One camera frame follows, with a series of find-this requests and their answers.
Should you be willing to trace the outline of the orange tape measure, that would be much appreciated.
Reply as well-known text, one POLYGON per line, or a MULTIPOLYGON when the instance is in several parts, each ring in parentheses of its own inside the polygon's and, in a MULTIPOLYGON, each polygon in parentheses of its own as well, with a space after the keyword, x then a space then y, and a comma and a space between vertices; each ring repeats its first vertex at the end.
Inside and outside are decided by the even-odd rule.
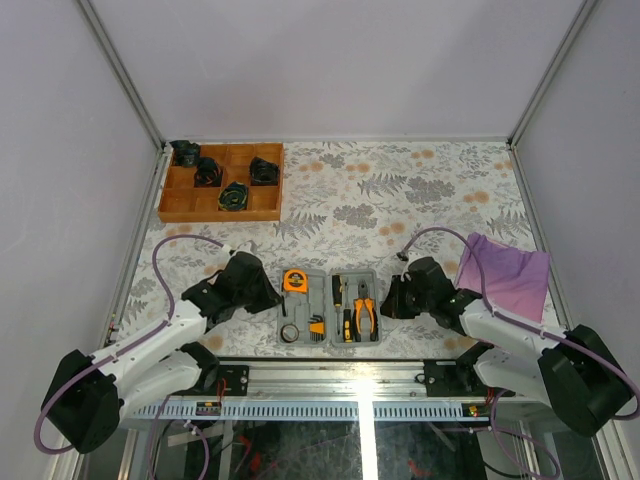
POLYGON ((308 277, 300 269, 289 269, 283 274, 282 280, 282 313, 285 317, 291 309, 307 301, 308 277))

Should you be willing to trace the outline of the orange black pliers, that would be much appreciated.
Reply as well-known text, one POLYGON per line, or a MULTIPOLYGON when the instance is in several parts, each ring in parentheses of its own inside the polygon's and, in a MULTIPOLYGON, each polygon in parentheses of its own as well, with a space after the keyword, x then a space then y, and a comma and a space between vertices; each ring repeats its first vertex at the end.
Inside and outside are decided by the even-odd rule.
POLYGON ((366 319, 369 325, 369 340, 375 342, 379 339, 378 317, 375 310, 374 300, 369 295, 368 284, 365 280, 358 282, 358 295, 354 300, 353 326, 355 327, 354 339, 361 341, 362 332, 367 330, 362 328, 363 320, 366 319))

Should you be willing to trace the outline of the black electrical tape roll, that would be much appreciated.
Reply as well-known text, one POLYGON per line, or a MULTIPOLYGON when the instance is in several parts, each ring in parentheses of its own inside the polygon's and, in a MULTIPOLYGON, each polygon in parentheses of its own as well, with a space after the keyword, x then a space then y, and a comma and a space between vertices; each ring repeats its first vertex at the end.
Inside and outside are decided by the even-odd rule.
POLYGON ((299 339, 299 329, 295 324, 283 325, 280 330, 280 338, 284 343, 294 343, 299 339))

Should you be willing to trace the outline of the large black yellow screwdriver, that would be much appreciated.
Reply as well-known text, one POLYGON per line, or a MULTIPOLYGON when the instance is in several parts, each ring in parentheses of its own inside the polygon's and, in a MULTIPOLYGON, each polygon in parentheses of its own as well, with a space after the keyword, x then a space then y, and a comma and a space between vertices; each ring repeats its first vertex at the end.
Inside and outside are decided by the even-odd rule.
POLYGON ((351 320, 352 320, 351 310, 349 308, 345 308, 343 310, 343 316, 342 316, 342 336, 343 336, 343 341, 345 343, 351 343, 353 341, 353 335, 351 330, 351 320))

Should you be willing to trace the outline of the grey plastic tool case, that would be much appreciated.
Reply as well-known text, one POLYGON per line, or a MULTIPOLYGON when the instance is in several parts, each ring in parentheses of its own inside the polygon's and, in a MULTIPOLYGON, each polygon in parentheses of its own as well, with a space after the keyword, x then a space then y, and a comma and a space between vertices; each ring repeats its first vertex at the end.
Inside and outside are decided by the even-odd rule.
POLYGON ((329 273, 317 269, 302 268, 286 268, 280 273, 280 287, 282 295, 283 274, 289 269, 300 269, 307 274, 308 277, 308 296, 307 301, 299 306, 294 307, 285 317, 282 313, 282 304, 277 309, 277 338, 278 341, 285 345, 306 346, 306 347, 324 347, 333 345, 337 347, 366 347, 374 346, 381 343, 382 328, 379 314, 378 295, 378 279, 372 269, 334 269, 329 273), (336 308, 332 301, 331 277, 333 274, 339 274, 343 282, 343 305, 336 308), (369 340, 369 325, 366 319, 363 320, 362 328, 367 332, 362 332, 360 342, 354 339, 355 327, 353 326, 354 300, 358 295, 358 282, 365 280, 368 284, 369 295, 374 300, 375 310, 378 317, 379 339, 375 342, 369 340), (353 341, 345 343, 342 336, 342 316, 343 310, 349 308, 352 313, 351 330, 353 341), (308 322, 313 315, 322 315, 325 320, 326 336, 322 342, 312 342, 309 337, 308 322), (300 332, 299 339, 294 343, 284 343, 280 338, 280 330, 283 325, 295 324, 300 332))

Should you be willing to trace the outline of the small black yellow screwdriver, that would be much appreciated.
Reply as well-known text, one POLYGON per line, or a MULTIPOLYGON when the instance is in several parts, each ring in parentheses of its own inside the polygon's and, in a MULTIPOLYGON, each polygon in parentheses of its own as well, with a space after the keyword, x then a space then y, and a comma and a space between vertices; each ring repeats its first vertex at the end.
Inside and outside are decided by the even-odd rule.
POLYGON ((332 301, 336 308, 343 305, 343 282, 339 274, 333 274, 331 277, 332 301))

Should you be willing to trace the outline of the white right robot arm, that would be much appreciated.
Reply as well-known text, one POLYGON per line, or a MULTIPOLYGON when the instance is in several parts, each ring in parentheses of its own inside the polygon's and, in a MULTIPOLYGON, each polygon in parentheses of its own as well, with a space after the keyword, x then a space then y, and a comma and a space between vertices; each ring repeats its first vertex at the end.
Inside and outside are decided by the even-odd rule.
POLYGON ((446 394, 505 389, 549 407, 569 429, 594 436, 633 398, 622 369, 600 336, 579 325, 551 328, 490 310, 485 297, 457 288, 432 257, 399 256, 380 312, 393 319, 427 314, 445 329, 475 340, 447 372, 446 394))

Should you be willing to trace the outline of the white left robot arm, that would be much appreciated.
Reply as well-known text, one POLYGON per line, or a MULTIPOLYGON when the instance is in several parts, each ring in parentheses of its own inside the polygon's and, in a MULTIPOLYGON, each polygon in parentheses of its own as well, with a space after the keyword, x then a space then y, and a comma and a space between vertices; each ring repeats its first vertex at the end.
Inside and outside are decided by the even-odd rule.
POLYGON ((168 318, 89 355, 64 356, 36 424, 50 422, 69 449, 90 453, 142 407, 175 393, 212 392, 219 361, 201 338, 239 309, 255 314, 281 302, 262 262, 235 251, 224 269, 184 291, 168 318))

